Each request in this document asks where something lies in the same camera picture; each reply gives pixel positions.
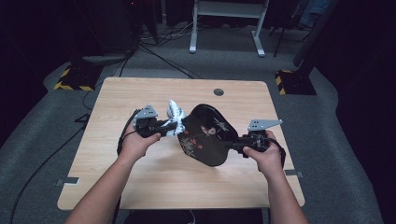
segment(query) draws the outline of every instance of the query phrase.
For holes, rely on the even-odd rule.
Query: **white stand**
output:
[[[198,15],[206,16],[224,16],[224,17],[242,17],[259,19],[256,31],[251,31],[254,44],[260,57],[264,57],[264,49],[259,39],[259,34],[264,21],[266,4],[243,4],[243,3],[225,3],[225,2],[206,2],[195,0],[194,15],[192,22],[192,34],[190,42],[190,53],[197,50],[197,21]]]

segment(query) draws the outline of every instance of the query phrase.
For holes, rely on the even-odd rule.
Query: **table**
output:
[[[197,25],[198,15],[202,16],[223,16],[223,17],[241,17],[258,19],[257,28],[251,31],[254,44],[256,45],[257,53],[260,57],[265,56],[262,42],[260,41],[260,31],[264,21],[265,11],[267,9],[268,1],[262,4],[244,4],[244,3],[230,3],[230,2],[207,2],[195,0],[193,16],[192,16],[192,33],[190,41],[190,53],[195,53],[197,50]]]
[[[214,89],[222,89],[217,96]],[[70,210],[117,158],[120,133],[137,108],[152,105],[167,119],[168,100],[189,114],[198,104],[213,105],[238,131],[247,133],[251,119],[278,119],[264,82],[173,78],[108,77],[99,93],[68,176],[58,207]],[[270,128],[288,153],[285,170],[294,169],[280,126]],[[298,178],[287,175],[300,205]],[[227,161],[209,167],[184,154],[177,137],[152,145],[131,172],[121,209],[200,209],[268,207],[267,182],[253,159],[230,150]]]

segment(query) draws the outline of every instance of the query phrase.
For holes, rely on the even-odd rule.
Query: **cable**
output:
[[[193,220],[192,220],[192,222],[189,222],[188,224],[195,224],[195,215],[194,215],[194,213],[192,212],[192,210],[190,210],[190,213],[192,214]]]
[[[181,68],[183,68],[183,69],[186,69],[186,70],[188,70],[189,72],[193,73],[191,70],[189,70],[189,69],[187,69],[187,68],[185,68],[185,67],[183,67],[183,66],[181,66],[181,65],[179,65],[179,64],[177,64],[177,63],[175,63],[175,62],[172,62],[171,60],[168,60],[168,59],[163,58],[162,56],[160,56],[160,55],[154,53],[152,50],[146,48],[146,47],[143,46],[143,45],[140,45],[140,46],[141,46],[143,49],[146,50],[146,51],[142,50],[143,52],[148,53],[148,54],[152,54],[152,55],[158,57],[159,59],[163,60],[163,61],[166,62],[167,64],[169,64],[169,65],[171,65],[172,67],[176,68],[178,71],[180,71],[180,72],[183,73],[184,75],[188,76],[188,77],[191,78],[191,79],[194,79],[194,77],[192,77],[190,74],[186,73],[185,71],[181,70],[179,67],[181,67]]]
[[[119,65],[117,65],[116,69],[114,70],[113,74],[111,75],[111,77],[114,77],[114,75],[116,75],[117,70],[119,69],[120,65],[122,64],[122,62],[119,63]],[[99,84],[97,84],[95,86],[95,88],[98,88],[99,86],[101,86],[103,84],[103,81],[100,82]],[[82,99],[82,105],[84,105],[85,108],[89,109],[89,110],[93,110],[92,108],[90,108],[89,106],[87,106],[85,104],[85,99],[87,98],[88,94],[90,94],[91,91],[88,91],[87,94],[85,94],[84,98]]]
[[[35,170],[35,172],[29,177],[29,179],[26,181],[26,183],[24,184],[23,188],[21,189],[20,193],[18,194],[17,199],[15,200],[14,206],[12,207],[12,212],[11,212],[11,216],[9,219],[9,224],[12,224],[12,222],[14,221],[14,216],[15,216],[15,212],[17,210],[17,205],[18,202],[23,194],[23,192],[25,191],[25,189],[27,188],[27,186],[29,185],[30,181],[32,181],[32,179],[35,177],[35,175],[37,175],[37,173],[41,170],[41,168],[43,168],[43,166],[56,154],[58,153],[64,146],[67,145],[67,143],[69,143],[74,137],[76,137],[76,135],[83,130],[84,127],[78,129],[77,132],[75,132],[73,134],[73,136],[71,136],[69,139],[67,139],[67,141],[65,141],[58,149],[56,149],[46,160],[44,160],[41,165]]]
[[[125,67],[125,64],[128,63],[128,60],[129,60],[131,57],[132,57],[132,55],[130,55],[129,58],[127,58],[127,59],[125,60],[125,63],[122,65],[122,68],[121,68],[121,70],[120,70],[119,77],[121,77],[123,68]]]

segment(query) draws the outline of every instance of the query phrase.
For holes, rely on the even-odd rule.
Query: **forearm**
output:
[[[268,181],[268,196],[273,223],[308,223],[285,176]]]
[[[118,157],[76,205],[66,223],[108,223],[134,161]]]

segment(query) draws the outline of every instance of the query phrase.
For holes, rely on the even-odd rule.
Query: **gray carpet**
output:
[[[227,27],[203,30],[198,34],[197,52],[189,54],[190,36],[150,48],[167,60],[182,65],[192,77],[204,79],[259,80],[267,83],[276,112],[284,120],[282,129],[300,178],[306,203],[303,207],[312,223],[382,223],[370,181],[363,172],[335,116],[337,92],[317,70],[311,81],[317,96],[279,95],[275,72],[296,70],[292,59],[307,32],[286,31],[277,57],[273,57],[279,32],[261,40],[267,53],[259,58],[249,31],[254,27],[231,30]],[[40,164],[78,129],[74,120],[90,110],[83,105],[85,91],[54,90],[67,64],[44,80],[48,94],[32,109],[0,150],[0,222],[9,221],[18,193]],[[105,77],[118,76],[120,67],[105,67]],[[123,77],[188,78],[159,58],[141,49],[129,60]],[[93,107],[100,86],[90,92],[84,104]],[[33,178],[19,201],[14,223],[62,223],[67,211],[57,208],[65,178],[83,132],[77,133]],[[128,211],[121,211],[121,223]]]

